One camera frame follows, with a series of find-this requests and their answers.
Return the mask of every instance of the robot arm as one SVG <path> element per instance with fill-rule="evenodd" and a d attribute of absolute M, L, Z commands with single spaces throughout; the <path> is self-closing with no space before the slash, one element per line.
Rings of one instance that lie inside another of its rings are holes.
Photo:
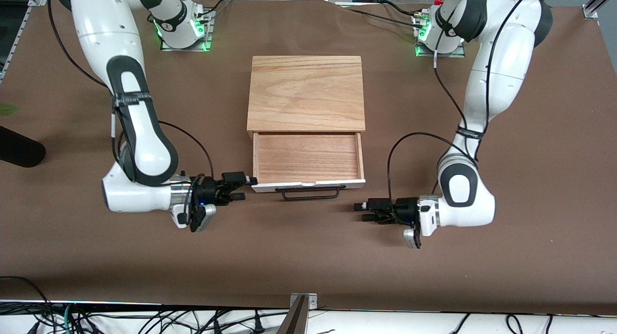
<path fill-rule="evenodd" d="M 441 7 L 434 5 L 425 11 L 429 14 L 430 27 L 425 39 L 420 40 L 428 48 L 447 53 L 454 51 L 462 40 L 477 40 L 480 51 L 467 84 L 463 110 L 465 118 L 458 124 L 453 141 L 467 155 L 461 154 L 456 147 L 450 147 L 439 160 L 438 181 L 442 195 L 403 198 L 394 205 L 387 200 L 387 207 L 379 205 L 376 200 L 369 200 L 356 207 L 360 211 L 373 212 L 366 220 L 410 226 L 403 233 L 410 248 L 419 248 L 420 232 L 428 237 L 438 227 L 484 226 L 494 218 L 495 198 L 484 185 L 478 167 L 471 159 L 484 136 L 487 121 L 505 111 L 514 101 L 529 68 L 533 48 L 546 37 L 552 21 L 550 9 L 542 0 L 523 0 L 508 18 L 518 1 L 445 0 Z M 493 49 L 500 28 L 502 31 Z M 491 52 L 487 99 L 487 70 Z M 397 218 L 394 222 L 390 221 L 392 216 Z"/>
<path fill-rule="evenodd" d="M 70 0 L 70 6 L 88 64 L 112 95 L 112 138 L 117 117 L 126 139 L 102 180 L 106 205 L 118 213 L 170 210 L 179 228 L 203 230 L 215 206 L 244 199 L 231 192 L 256 181 L 243 173 L 223 174 L 220 181 L 175 174 L 178 154 L 158 123 L 131 12 L 148 9 L 163 40 L 187 48 L 203 36 L 196 27 L 202 5 L 190 0 Z"/>

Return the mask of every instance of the wooden box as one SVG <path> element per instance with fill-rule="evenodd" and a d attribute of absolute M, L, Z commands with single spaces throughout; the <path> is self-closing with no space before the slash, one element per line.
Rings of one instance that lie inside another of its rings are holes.
<path fill-rule="evenodd" d="M 363 187 L 358 56 L 256 56 L 247 131 L 257 192 Z"/>

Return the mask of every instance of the brown table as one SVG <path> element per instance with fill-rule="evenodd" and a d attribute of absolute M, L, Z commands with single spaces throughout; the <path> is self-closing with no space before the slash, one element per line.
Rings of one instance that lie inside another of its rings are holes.
<path fill-rule="evenodd" d="M 362 9 L 403 19 L 382 5 Z M 57 2 L 55 10 L 68 51 L 86 66 L 70 14 Z M 480 152 L 495 221 L 440 228 L 410 251 L 402 226 L 363 223 L 352 211 L 386 195 L 386 158 L 401 135 L 454 135 L 457 112 L 432 59 L 414 56 L 409 29 L 317 0 L 234 1 L 216 20 L 210 53 L 163 53 L 137 13 L 158 116 L 202 140 L 218 174 L 252 168 L 253 55 L 362 56 L 366 187 L 311 202 L 248 190 L 191 234 L 168 213 L 105 208 L 109 95 L 64 58 L 36 8 L 0 86 L 0 99 L 22 110 L 1 122 L 43 142 L 48 156 L 33 169 L 0 165 L 0 273 L 31 278 L 52 299 L 286 307 L 289 293 L 316 292 L 328 308 L 615 313 L 616 76 L 597 22 L 575 7 L 553 14 L 520 94 Z M 461 100 L 476 50 L 439 61 Z M 164 128 L 179 168 L 206 171 L 196 145 Z M 392 163 L 394 195 L 429 193 L 444 149 L 406 141 Z M 35 294 L 3 286 L 8 297 Z"/>

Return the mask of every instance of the teal cable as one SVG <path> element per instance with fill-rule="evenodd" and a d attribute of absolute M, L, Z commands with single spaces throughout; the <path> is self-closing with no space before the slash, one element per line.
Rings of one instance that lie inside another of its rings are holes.
<path fill-rule="evenodd" d="M 68 334 L 72 334 L 70 328 L 68 327 L 68 317 L 70 315 L 68 312 L 69 307 L 71 307 L 71 304 L 67 305 L 67 308 L 64 309 L 64 330 L 66 330 Z"/>

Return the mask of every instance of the white drawer edge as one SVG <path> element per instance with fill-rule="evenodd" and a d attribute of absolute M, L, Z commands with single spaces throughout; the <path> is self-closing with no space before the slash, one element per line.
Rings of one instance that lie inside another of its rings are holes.
<path fill-rule="evenodd" d="M 362 188 L 366 180 L 359 178 L 357 180 L 339 180 L 339 181 L 317 181 L 315 183 L 302 183 L 302 182 L 281 182 L 281 183 L 260 183 L 253 185 L 253 190 L 257 193 L 276 192 L 278 188 L 306 188 L 311 189 L 313 187 L 330 187 L 336 185 L 344 185 L 345 189 Z"/>

